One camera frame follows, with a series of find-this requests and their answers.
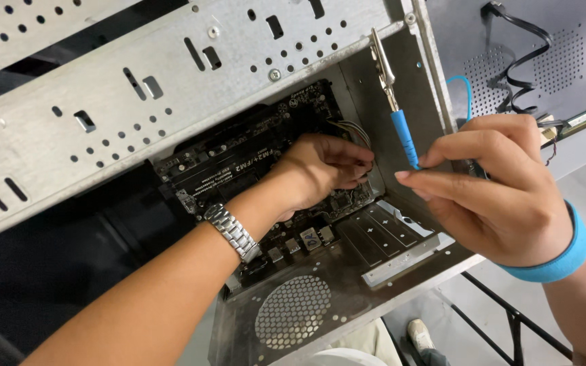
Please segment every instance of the white shoe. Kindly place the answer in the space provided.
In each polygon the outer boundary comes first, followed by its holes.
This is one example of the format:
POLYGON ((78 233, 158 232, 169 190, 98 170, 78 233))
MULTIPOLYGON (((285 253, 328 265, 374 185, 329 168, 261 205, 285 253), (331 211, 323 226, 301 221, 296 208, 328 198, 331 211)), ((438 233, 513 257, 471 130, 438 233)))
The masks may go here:
POLYGON ((428 328, 421 319, 416 319, 408 323, 406 331, 419 353, 427 348, 435 348, 431 341, 431 336, 428 335, 428 328))

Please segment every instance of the black motherboard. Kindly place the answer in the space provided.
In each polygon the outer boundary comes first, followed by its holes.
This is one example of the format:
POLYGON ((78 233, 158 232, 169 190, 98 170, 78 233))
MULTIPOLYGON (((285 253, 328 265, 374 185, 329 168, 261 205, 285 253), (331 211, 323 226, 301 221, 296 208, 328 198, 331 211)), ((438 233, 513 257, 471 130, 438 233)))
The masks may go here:
MULTIPOLYGON (((201 221, 209 206, 227 203, 264 177, 300 135, 350 139, 328 122, 343 119, 330 85, 320 80, 272 105, 257 105, 180 144, 154 169, 187 212, 201 221)), ((262 256, 241 265, 234 274, 238 283, 228 286, 238 293, 329 244, 335 239, 330 224, 372 200, 365 183, 337 189, 317 205, 296 212, 272 227, 259 243, 262 256)))

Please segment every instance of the wire bundle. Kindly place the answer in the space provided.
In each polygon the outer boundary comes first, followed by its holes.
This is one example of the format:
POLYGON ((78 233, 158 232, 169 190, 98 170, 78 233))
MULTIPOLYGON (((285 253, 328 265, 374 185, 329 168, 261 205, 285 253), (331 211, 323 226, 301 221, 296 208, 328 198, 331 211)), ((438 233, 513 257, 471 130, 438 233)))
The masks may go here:
POLYGON ((544 52, 547 52, 548 49, 553 44, 553 37, 549 34, 549 32, 536 26, 535 24, 529 23, 529 22, 527 22, 525 20, 521 20, 519 18, 515 18, 514 16, 511 16, 510 14, 506 13, 505 7, 496 1, 491 1, 490 3, 485 4, 485 6, 483 7, 483 10, 484 10, 484 12, 489 12, 489 13, 494 14, 495 16, 502 17, 503 19, 509 21, 510 23, 516 25, 517 27, 525 29, 526 31, 529 31, 530 33, 533 33, 534 35, 543 39, 546 42, 545 46, 541 46, 540 48, 534 50, 530 54, 527 54, 527 55, 523 56, 521 59, 518 59, 515 62, 511 63, 510 66, 508 66, 508 68, 503 72, 504 76, 506 77, 506 80, 508 80, 508 84, 515 86, 515 87, 522 88, 510 100, 512 110, 516 113, 519 113, 519 114, 535 113, 537 111, 536 105, 533 105, 533 106, 527 107, 527 108, 520 108, 515 104, 515 102, 516 102, 517 98, 519 98, 520 96, 525 95, 526 93, 533 91, 536 87, 536 84, 529 82, 529 81, 520 81, 520 80, 511 78, 510 71, 516 69, 519 65, 525 63, 526 61, 531 60, 531 59, 543 54, 544 52))
POLYGON ((368 148, 372 148, 372 144, 370 143, 370 137, 368 136, 368 134, 365 133, 365 131, 362 129, 361 126, 359 126, 358 124, 352 122, 352 121, 330 121, 327 120, 327 122, 333 124, 336 127, 342 128, 348 132, 352 132, 353 134, 355 134, 356 136, 358 136, 361 141, 363 141, 363 143, 368 146, 368 148))

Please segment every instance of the silver metal watch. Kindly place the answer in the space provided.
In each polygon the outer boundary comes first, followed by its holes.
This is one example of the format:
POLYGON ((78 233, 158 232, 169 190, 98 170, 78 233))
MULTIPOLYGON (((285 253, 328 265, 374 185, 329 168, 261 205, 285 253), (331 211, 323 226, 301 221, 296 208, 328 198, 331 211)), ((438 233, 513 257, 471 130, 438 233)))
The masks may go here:
POLYGON ((228 210, 225 210, 222 204, 217 203, 209 207, 204 217, 230 242, 243 262, 248 263, 261 255, 259 244, 250 237, 243 225, 228 210))

